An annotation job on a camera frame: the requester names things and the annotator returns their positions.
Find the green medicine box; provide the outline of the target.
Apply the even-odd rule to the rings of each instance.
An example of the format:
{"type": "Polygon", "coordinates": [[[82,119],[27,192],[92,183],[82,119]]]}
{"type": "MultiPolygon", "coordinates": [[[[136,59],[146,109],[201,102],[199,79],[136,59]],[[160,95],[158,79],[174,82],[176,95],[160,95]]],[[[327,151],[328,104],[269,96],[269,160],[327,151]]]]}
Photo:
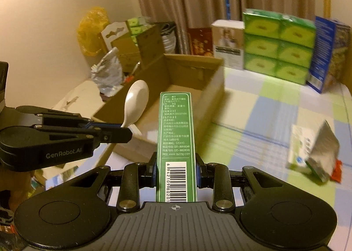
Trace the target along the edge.
{"type": "Polygon", "coordinates": [[[192,96],[164,92],[159,99],[156,200],[197,200],[192,96]]]}

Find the white ceramic spoon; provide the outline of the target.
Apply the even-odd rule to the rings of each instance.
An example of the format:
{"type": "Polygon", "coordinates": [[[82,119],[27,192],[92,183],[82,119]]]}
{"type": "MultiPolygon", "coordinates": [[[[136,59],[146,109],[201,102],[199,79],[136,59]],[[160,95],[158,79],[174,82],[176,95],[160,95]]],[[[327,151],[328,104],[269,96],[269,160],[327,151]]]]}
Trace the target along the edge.
{"type": "Polygon", "coordinates": [[[144,80],[135,81],[128,90],[124,105],[121,127],[130,128],[132,133],[142,136],[135,123],[140,119],[149,101],[149,88],[144,80]]]}

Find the white Mecobalamin tablet box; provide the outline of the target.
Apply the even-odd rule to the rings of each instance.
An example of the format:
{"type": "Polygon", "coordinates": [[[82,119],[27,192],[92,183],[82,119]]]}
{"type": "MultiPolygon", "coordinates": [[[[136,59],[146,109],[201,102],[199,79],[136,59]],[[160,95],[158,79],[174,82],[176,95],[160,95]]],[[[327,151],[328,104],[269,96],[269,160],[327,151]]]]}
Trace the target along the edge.
{"type": "Polygon", "coordinates": [[[314,145],[316,134],[312,129],[292,125],[289,152],[286,167],[302,174],[310,174],[311,169],[306,164],[314,145]]]}

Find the silver foil pouch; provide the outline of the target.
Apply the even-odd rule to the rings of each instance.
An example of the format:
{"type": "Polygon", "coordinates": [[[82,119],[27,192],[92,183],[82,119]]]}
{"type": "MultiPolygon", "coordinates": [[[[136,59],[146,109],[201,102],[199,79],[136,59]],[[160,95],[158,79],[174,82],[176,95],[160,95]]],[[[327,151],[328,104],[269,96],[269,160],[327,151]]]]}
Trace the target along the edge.
{"type": "Polygon", "coordinates": [[[305,163],[323,184],[330,180],[339,154],[339,141],[327,121],[324,121],[314,139],[305,163]]]}

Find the small red packet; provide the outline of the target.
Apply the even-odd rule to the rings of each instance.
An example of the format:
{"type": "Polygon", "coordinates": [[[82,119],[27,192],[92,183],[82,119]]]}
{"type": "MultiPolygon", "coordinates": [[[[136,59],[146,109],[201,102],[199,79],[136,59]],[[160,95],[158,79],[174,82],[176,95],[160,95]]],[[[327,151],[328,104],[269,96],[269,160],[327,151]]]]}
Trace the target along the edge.
{"type": "Polygon", "coordinates": [[[330,179],[334,182],[341,183],[342,181],[342,166],[343,163],[340,160],[336,160],[335,162],[335,167],[332,172],[332,175],[330,176],[330,179]]]}

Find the crumpled silver foil bag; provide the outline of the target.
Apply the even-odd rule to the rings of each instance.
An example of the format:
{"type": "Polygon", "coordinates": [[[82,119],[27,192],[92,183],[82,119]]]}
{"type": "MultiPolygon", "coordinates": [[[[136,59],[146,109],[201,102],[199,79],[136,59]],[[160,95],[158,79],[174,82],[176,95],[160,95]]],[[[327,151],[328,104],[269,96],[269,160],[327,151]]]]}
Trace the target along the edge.
{"type": "Polygon", "coordinates": [[[100,93],[106,97],[114,96],[124,82],[122,65],[117,57],[118,49],[113,47],[98,64],[91,67],[91,79],[100,93]]]}

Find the checkered tablecloth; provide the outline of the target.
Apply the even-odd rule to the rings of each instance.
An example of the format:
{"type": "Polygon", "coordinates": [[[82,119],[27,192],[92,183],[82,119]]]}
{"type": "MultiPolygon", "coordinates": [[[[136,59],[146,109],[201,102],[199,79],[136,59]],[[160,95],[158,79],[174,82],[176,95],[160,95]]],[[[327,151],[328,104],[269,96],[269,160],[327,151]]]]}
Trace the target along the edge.
{"type": "Polygon", "coordinates": [[[351,94],[338,84],[319,94],[309,86],[247,70],[225,70],[225,97],[198,145],[205,162],[232,170],[251,165],[324,199],[336,211],[333,250],[351,249],[351,94]],[[318,185],[286,167],[291,127],[329,123],[340,143],[342,180],[318,185]]]}

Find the brown cardboard carton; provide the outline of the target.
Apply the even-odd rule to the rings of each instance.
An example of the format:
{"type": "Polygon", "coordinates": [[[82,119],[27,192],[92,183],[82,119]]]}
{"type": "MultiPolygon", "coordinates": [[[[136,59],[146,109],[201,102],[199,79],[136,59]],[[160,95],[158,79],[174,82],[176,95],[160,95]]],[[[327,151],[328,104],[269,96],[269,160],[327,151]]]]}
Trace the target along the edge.
{"type": "Polygon", "coordinates": [[[165,53],[161,31],[157,25],[137,35],[136,42],[133,42],[130,33],[126,33],[112,41],[112,46],[118,49],[117,57],[122,71],[126,73],[132,72],[138,62],[142,69],[147,68],[165,53]]]}

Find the open cardboard box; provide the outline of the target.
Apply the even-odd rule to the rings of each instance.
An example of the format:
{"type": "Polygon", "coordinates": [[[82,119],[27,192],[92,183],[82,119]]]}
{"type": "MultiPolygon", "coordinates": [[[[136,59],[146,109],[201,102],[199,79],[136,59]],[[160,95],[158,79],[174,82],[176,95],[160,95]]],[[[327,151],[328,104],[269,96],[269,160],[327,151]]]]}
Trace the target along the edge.
{"type": "Polygon", "coordinates": [[[112,152],[133,162],[147,162],[155,152],[181,158],[197,152],[224,95],[223,60],[214,57],[164,54],[139,72],[135,81],[149,89],[148,104],[128,143],[109,144],[112,152]]]}

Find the yellow plastic bag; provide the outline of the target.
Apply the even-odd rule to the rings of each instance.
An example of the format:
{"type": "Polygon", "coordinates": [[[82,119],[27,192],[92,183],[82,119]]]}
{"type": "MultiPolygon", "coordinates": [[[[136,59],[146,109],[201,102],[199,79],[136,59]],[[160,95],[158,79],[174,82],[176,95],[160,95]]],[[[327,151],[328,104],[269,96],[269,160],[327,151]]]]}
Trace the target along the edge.
{"type": "Polygon", "coordinates": [[[100,33],[109,24],[107,11],[103,7],[93,7],[87,11],[77,28],[77,39],[84,56],[95,57],[101,52],[100,33]]]}

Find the red gift box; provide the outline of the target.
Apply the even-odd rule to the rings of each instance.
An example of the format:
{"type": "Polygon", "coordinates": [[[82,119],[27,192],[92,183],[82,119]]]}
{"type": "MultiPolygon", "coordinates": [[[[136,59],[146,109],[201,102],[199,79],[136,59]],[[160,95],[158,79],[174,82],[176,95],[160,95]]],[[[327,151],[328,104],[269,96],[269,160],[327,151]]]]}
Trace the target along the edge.
{"type": "Polygon", "coordinates": [[[187,30],[192,55],[213,57],[212,29],[210,27],[187,30]]]}

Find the white appliance box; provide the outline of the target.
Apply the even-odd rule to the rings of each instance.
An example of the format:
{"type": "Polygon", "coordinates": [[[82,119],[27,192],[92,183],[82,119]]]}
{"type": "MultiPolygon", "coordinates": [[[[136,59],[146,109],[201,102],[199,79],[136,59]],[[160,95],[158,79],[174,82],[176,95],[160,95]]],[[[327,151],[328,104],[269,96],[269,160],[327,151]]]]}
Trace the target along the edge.
{"type": "Polygon", "coordinates": [[[244,69],[244,22],[216,20],[212,23],[214,57],[223,59],[227,68],[244,69]]]}

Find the green tissue pack stack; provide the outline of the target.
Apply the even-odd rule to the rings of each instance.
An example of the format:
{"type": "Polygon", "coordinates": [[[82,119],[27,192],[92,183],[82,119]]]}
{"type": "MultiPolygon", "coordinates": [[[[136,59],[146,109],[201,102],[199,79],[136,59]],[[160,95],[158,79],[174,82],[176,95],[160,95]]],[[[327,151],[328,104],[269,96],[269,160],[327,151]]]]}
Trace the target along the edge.
{"type": "Polygon", "coordinates": [[[313,21],[274,11],[246,9],[244,68],[305,85],[316,40],[313,21]]]}

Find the blue carton box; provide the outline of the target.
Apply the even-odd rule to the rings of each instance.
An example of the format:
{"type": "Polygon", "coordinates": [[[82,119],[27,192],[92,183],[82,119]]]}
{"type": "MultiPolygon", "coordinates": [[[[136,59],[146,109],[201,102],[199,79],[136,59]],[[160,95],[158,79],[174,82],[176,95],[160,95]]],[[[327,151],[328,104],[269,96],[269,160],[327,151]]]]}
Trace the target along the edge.
{"type": "Polygon", "coordinates": [[[316,17],[316,40],[307,78],[308,86],[322,94],[343,75],[351,27],[337,19],[316,17]]]}

